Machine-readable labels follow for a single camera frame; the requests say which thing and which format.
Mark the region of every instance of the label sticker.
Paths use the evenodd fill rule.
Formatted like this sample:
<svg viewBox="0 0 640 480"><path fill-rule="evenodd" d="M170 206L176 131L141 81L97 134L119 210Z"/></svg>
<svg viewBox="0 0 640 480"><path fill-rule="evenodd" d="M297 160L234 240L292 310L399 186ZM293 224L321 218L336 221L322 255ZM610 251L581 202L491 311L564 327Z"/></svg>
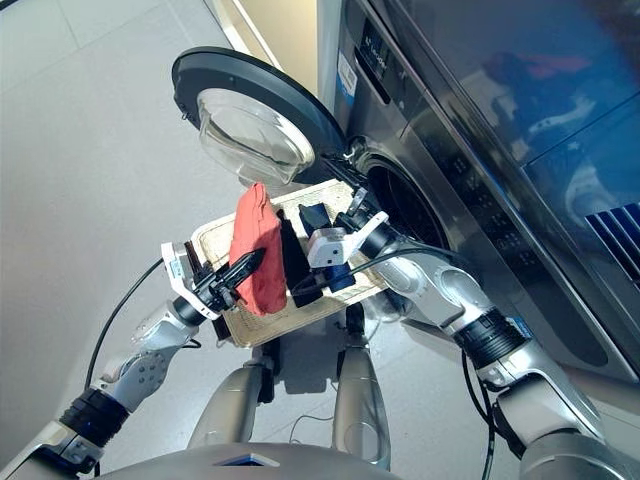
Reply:
<svg viewBox="0 0 640 480"><path fill-rule="evenodd" d="M169 266L171 267L171 273L173 274L173 278L184 277L184 271L182 270L182 265L180 264L180 260L178 260L177 258L174 260L171 260L171 263L169 263Z"/></svg>
<svg viewBox="0 0 640 480"><path fill-rule="evenodd" d="M513 321L513 325L520 330L520 333L524 335L526 338L534 338L533 332L529 328L529 326L524 322L524 320L520 317L510 317Z"/></svg>
<svg viewBox="0 0 640 480"><path fill-rule="evenodd" d="M358 84L358 76L353 71L351 65L342 54L338 53L338 86L342 93L347 98L349 105L353 104L353 99L356 94L356 85Z"/></svg>

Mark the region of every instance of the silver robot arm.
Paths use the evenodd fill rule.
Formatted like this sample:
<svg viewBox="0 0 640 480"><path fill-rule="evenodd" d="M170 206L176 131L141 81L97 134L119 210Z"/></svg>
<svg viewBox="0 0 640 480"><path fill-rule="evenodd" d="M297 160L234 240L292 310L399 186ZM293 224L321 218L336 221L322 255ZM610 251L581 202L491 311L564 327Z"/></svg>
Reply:
<svg viewBox="0 0 640 480"><path fill-rule="evenodd" d="M102 375L0 472L0 480L88 473L129 415L160 388L176 352L198 333L203 321L233 308L235 287L264 257L259 249L219 272L206 266L194 272L191 265L199 263L188 261L184 246L165 244L162 251L171 284L184 296L163 302L143 320L129 348L108 361Z"/></svg>
<svg viewBox="0 0 640 480"><path fill-rule="evenodd" d="M89 472L128 416L162 385L175 353L197 333L172 302L163 303L138 326L127 352L109 360L100 378L36 435L0 479L34 478L34 469L43 478Z"/></svg>
<svg viewBox="0 0 640 480"><path fill-rule="evenodd" d="M357 173L348 167L334 170L356 193L347 212L338 214L338 228L316 231L310 238L310 265L340 263L339 257L349 250L341 243L346 239L350 246L354 242L349 239L361 231L367 237L359 238L357 246L369 258L415 249L414 241L384 223L386 214ZM629 478L606 446L591 402L535 339L524 336L512 319L500 313L468 272L426 249L400 254L372 268L393 291L411 300L429 323L451 337L472 360L483 385L498 393L493 413L512 451L522 456L522 478L575 478L585 472L590 478L612 474Z"/></svg>

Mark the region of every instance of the black cable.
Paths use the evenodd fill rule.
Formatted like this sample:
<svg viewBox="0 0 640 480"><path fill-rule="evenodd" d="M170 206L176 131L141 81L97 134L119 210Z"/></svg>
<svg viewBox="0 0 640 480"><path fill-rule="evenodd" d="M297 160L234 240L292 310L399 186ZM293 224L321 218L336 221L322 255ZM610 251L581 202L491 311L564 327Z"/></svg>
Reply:
<svg viewBox="0 0 640 480"><path fill-rule="evenodd" d="M100 331L100 336L98 337L98 341L96 342L96 345L93 347L93 353L91 353L91 360L89 361L89 367L87 368L87 376L84 380L85 390L89 388L89 386L91 385L91 377L93 377L93 370L96 366L96 360L98 359L98 354L100 353L102 342L104 342L104 337L106 337L107 332L109 331L109 327L111 327L111 324L113 323L113 320L116 318L116 315L118 315L120 310L122 310L122 307L124 307L124 304L127 303L127 300L129 300L129 297L133 295L133 293L138 289L138 287L142 284L142 282L144 282L149 277L149 275L153 273L153 271L156 268L162 265L162 263L163 261L161 258L160 260L156 261L156 263L154 263L151 267L149 267L149 269L146 272L144 272L142 276L140 276L140 278L138 278L136 283L133 284L133 286L124 295L124 297L122 297L122 299L116 305L116 308L114 308L113 312L111 312L111 315L109 315L109 318L107 319L106 323L102 327L102 330ZM100 476L100 462L97 462L93 467L93 476L94 477Z"/></svg>
<svg viewBox="0 0 640 480"><path fill-rule="evenodd" d="M345 273L344 275L339 275L335 278L332 278L331 280L325 281L325 282L321 282L318 283L317 285L313 285L311 287L307 287L307 288L303 288L303 289L299 289L298 285L301 285L303 282L306 281L302 280L300 283L298 283L298 285L296 285L295 287L293 287L293 289L291 289L291 294L292 295L308 295L309 293L313 293L316 292L318 290L322 290L325 287L328 287L330 284L334 283L334 282L341 282L342 280L345 280L346 278L352 277L353 275L355 275L356 273L360 273L363 270L367 270L368 268L371 268L379 263L382 262L386 262L387 260L391 260L392 258L396 258L396 257L401 257L404 255L413 255L416 253L437 253L440 255L444 255L446 257L449 257L452 260L458 260L461 263L469 263L462 255L460 255L459 253L456 252L452 252L451 250L446 250L444 248L439 248L439 247L434 247L431 245L424 245L422 247L416 247L416 248L405 248L403 250L396 250L395 252L391 252L391 253L387 253L385 255L381 255L379 257L376 257L372 260L369 260L366 263L363 263L362 265L359 265L355 268L352 268L350 272Z"/></svg>
<svg viewBox="0 0 640 480"><path fill-rule="evenodd" d="M482 382L479 382L480 385L480 393L482 395L482 400L484 401L485 410L482 410L480 406L480 402L478 401L478 397L476 397L475 392L473 391L473 386L471 385L471 377L469 375L469 367L467 365L467 354L462 350L462 370L464 372L464 380L467 385L467 390L469 391L469 396L473 401L474 407L482 417L482 419L487 424L489 428L489 435L487 440L487 454L484 460L484 468L482 470L482 480L488 480L489 475L491 474L491 466L493 465L493 453L495 451L496 445L496 426L493 418L493 411L491 409L491 400L489 399L489 392Z"/></svg>
<svg viewBox="0 0 640 480"><path fill-rule="evenodd" d="M496 426L493 423L493 411L491 409L491 400L489 400L489 393L484 385L480 384L480 391L482 393L482 399L484 400L484 406L487 409L487 423L489 425L489 438L487 440L487 455L484 459L484 468L482 469L482 480L489 480L491 475L491 466L493 465L493 452L496 448Z"/></svg>
<svg viewBox="0 0 640 480"><path fill-rule="evenodd" d="M182 348L202 348L202 344L195 338L189 340L189 343L183 345Z"/></svg>
<svg viewBox="0 0 640 480"><path fill-rule="evenodd" d="M451 260L454 261L454 264L457 264L457 265L454 265L454 266L460 267L462 270L465 270L478 283L480 283L480 280L481 280L480 271L464 255L461 255L461 254L459 254L457 252L454 252L452 250L448 250L446 248L441 248L441 247L435 247L433 245L428 245L428 244L420 242L419 240L416 240L415 238L412 238L412 237L410 237L408 235L400 235L400 234L398 234L398 235L401 236L403 241L410 243L414 247L431 247L431 248L434 249L434 253L440 253L441 255L449 257Z"/></svg>
<svg viewBox="0 0 640 480"><path fill-rule="evenodd" d="M462 350L462 371L464 372L464 383L467 384L467 390L469 391L469 396L471 397L471 401L473 402L473 406L476 407L476 411L485 421L485 423L489 424L489 418L487 414L484 413L482 407L480 406L480 401L476 396L475 391L473 390L473 386L471 385L471 377L469 376L469 365L467 364L467 354Z"/></svg>

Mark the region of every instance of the washing machine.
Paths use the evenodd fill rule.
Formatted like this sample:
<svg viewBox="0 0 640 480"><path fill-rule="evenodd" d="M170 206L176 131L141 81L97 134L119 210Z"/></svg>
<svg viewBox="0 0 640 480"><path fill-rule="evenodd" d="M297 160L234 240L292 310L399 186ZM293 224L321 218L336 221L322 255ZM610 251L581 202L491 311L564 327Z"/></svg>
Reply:
<svg viewBox="0 0 640 480"><path fill-rule="evenodd" d="M640 146L636 70L623 61L635 36L615 33L637 24L633 2L606 15L590 2L472 3L345 0L332 112L272 66L211 47L176 60L176 104L249 181L319 183L331 177L323 157L349 159L398 230L471 259L557 361L636 383L640 162L586 151L596 135ZM540 29L564 32L546 43L565 51L536 50ZM584 52L602 38L608 50ZM624 181L602 180L620 168Z"/></svg>

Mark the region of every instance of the red cloth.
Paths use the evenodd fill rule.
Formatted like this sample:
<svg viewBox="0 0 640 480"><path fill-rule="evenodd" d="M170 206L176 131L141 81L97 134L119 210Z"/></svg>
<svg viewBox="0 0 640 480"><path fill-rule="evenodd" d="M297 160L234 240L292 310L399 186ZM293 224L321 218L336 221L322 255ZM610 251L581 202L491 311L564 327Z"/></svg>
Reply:
<svg viewBox="0 0 640 480"><path fill-rule="evenodd" d="M263 316L282 310L287 304L287 293L280 219L273 213L269 195L261 183L254 183L238 201L229 263L233 265L257 248L266 249L262 263L237 291L248 311Z"/></svg>

